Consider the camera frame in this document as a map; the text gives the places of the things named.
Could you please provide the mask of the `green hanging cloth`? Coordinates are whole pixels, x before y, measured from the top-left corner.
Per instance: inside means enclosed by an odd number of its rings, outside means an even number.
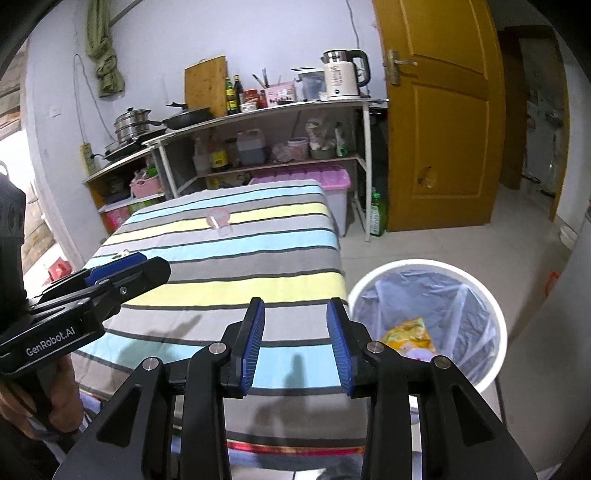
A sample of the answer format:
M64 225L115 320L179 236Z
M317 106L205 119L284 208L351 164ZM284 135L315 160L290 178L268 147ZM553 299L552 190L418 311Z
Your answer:
M98 96L107 98L124 91L110 30L109 2L90 0L87 5L85 51L94 63Z

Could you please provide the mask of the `striped tablecloth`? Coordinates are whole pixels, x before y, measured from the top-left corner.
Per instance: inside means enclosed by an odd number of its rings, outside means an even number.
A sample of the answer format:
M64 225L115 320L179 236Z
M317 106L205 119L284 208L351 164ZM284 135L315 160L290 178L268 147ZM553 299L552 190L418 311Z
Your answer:
M207 213L224 208L229 226ZM367 407L342 392L327 304L346 297L339 238L311 180L204 191L143 208L107 238L92 267L142 253L169 263L168 282L126 303L104 335L72 357L81 390L107 400L144 359L190 358L242 320L253 297L266 326L252 389L224 404L235 455L332 457L363 451Z

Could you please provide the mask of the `pink lid storage box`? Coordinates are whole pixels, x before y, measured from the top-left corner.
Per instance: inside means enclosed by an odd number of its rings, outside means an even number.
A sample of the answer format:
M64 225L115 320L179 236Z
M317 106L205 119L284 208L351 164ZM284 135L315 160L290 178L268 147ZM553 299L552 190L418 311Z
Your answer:
M307 165L301 168L287 168L283 171L256 173L252 176L250 183L262 184L294 180L314 180L321 185L339 237L344 237L348 221L349 189L352 187L348 170L341 165Z

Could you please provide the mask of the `white metal shelf rack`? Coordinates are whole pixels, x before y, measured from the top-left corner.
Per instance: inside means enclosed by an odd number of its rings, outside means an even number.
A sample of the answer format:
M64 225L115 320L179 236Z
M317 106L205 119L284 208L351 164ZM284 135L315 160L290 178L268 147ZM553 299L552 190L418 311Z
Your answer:
M355 161L363 169L363 172L365 172L365 186L363 187L363 194L360 194L358 190L353 191L353 207L355 207L356 214L362 222L365 239L370 240L370 205L372 205L373 192L373 149L372 132L370 131L370 108L377 105L384 106L387 103L384 99L375 98L295 102L273 108L219 117L183 129L171 130L163 135L145 141L144 145L149 151L156 151L158 153L164 168L167 185L174 198L179 196L184 187L176 184L166 147L175 141L198 135L200 132L207 131L211 128L215 128L220 132L234 131L235 133L253 128L262 130L264 139L266 140L266 162L259 166L262 169L294 167L300 164L320 165L322 163ZM303 136L304 128L301 127L301 120L308 116L317 118L326 115L331 109L346 110L346 118L351 120L355 118L356 113L360 114L363 126L363 149L361 151L352 149L348 155L343 157L337 155L322 159L308 157L301 161L293 159L284 163L276 162L273 157L274 145L286 144L290 138Z

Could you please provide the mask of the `black frying pan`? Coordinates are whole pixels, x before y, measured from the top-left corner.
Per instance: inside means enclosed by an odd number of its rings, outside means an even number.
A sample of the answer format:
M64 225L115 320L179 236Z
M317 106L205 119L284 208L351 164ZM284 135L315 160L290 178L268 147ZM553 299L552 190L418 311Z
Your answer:
M180 110L179 113L172 115L162 121L166 128L170 130L180 130L214 119L214 115L211 113L211 109L208 107L190 109L186 103L177 102L169 103L167 104L167 107L177 108Z

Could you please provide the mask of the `stainless steel steamer pot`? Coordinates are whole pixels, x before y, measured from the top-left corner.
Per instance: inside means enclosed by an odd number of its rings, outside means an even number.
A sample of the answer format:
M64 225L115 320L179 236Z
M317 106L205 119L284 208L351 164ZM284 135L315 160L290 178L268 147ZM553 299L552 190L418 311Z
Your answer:
M113 126L120 145L128 144L152 130L161 132L163 123L150 119L150 109L135 109L129 107L124 113L116 117Z

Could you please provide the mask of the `white trash bin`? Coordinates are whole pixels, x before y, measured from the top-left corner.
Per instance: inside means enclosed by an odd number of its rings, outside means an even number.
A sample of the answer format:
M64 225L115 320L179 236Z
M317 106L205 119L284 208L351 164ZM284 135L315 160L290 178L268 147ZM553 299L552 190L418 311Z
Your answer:
M508 331L498 301L476 277L445 262L404 259L370 271L349 293L349 311L376 340L422 318L436 351L452 359L480 393L505 360Z

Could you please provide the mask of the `wooden side shelf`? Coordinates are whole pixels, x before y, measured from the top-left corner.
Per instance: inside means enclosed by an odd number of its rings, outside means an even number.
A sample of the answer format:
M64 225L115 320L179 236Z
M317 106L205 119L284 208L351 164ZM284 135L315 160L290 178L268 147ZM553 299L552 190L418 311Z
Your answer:
M170 198L164 169L158 165L159 154L142 149L106 165L88 176L83 184L88 189L97 213L108 234L117 230L136 211ZM163 192L144 198L133 198L130 183L135 177L158 176Z

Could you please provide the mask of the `pink plastic wrapper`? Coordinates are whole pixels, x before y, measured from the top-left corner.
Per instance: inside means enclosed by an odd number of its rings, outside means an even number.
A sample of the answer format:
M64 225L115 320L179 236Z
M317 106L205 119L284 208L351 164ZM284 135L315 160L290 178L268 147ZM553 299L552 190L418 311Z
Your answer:
M214 208L207 213L205 219L209 227L221 230L229 226L230 213L224 208Z

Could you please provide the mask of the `yellow snack bag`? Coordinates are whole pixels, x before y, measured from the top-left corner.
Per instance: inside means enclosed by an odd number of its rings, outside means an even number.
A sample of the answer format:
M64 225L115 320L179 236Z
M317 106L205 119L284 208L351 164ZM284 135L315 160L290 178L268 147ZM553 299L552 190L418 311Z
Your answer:
M404 357L411 348L428 348L437 353L422 317L407 320L390 329L383 335L381 342Z

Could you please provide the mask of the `pink utensil holder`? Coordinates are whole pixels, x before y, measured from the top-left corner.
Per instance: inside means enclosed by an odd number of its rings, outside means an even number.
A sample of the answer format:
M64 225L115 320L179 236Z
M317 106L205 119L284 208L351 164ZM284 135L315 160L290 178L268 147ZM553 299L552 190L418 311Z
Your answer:
M269 108L296 103L296 84L294 83L294 80L291 80L290 82L278 83L264 89L264 96L266 96L266 105Z

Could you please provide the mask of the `white electric kettle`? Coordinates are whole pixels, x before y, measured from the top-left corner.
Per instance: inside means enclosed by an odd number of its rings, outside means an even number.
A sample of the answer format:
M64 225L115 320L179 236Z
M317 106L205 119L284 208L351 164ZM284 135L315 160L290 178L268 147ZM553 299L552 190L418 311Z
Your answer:
M361 89L370 83L370 63L365 51L327 50L322 54L321 61L329 99L361 97Z

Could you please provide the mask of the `green detergent bottle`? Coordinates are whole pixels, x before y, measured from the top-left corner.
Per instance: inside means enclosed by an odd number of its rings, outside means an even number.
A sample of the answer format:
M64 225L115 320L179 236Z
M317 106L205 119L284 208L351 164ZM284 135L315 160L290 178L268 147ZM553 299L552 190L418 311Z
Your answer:
M387 205L382 195L374 190L370 199L370 234L382 236L387 224Z

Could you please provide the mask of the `dark oil bottle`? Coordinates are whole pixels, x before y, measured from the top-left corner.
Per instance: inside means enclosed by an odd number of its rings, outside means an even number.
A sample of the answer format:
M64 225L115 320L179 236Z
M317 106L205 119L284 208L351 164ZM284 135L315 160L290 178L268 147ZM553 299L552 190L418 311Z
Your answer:
M226 112L228 115L238 114L242 111L243 88L238 75L225 79Z

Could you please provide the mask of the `wooden cutting board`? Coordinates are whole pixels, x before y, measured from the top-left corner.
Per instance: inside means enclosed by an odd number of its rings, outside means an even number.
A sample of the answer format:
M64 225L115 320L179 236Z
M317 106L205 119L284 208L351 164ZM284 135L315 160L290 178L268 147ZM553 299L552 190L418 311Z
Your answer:
M208 108L214 118L228 114L225 80L228 64L224 56L203 60L184 70L184 100L190 109Z

